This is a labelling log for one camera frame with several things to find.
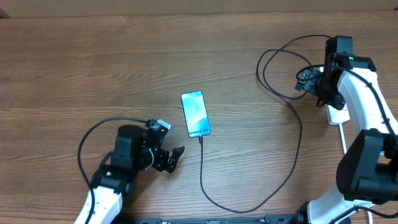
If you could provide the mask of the smartphone with blue screen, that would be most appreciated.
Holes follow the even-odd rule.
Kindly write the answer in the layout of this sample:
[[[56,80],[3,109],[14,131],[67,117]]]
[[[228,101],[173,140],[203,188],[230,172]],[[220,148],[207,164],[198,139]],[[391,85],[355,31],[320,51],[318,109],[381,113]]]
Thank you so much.
[[[201,90],[181,94],[183,113],[189,138],[211,134],[211,126]]]

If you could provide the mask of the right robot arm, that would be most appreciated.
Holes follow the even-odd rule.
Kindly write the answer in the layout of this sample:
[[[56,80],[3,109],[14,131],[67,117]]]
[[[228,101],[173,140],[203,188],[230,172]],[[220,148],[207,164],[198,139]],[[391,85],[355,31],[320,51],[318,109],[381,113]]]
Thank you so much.
[[[356,138],[338,164],[335,186],[304,203],[292,223],[350,223],[358,210],[397,200],[397,120],[373,61],[354,55],[352,37],[337,35],[326,41],[321,68],[299,70],[295,89],[317,96],[317,106],[347,107]]]

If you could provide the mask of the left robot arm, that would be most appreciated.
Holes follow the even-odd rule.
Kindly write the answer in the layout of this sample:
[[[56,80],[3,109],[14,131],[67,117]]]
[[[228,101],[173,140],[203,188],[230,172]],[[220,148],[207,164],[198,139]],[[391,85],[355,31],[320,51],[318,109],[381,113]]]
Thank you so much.
[[[86,202],[75,223],[112,223],[121,218],[140,171],[150,167],[159,172],[175,170],[185,148],[176,147],[172,153],[161,148],[172,126],[161,119],[149,120],[146,126],[127,124],[118,128],[115,148],[105,155],[89,181]]]

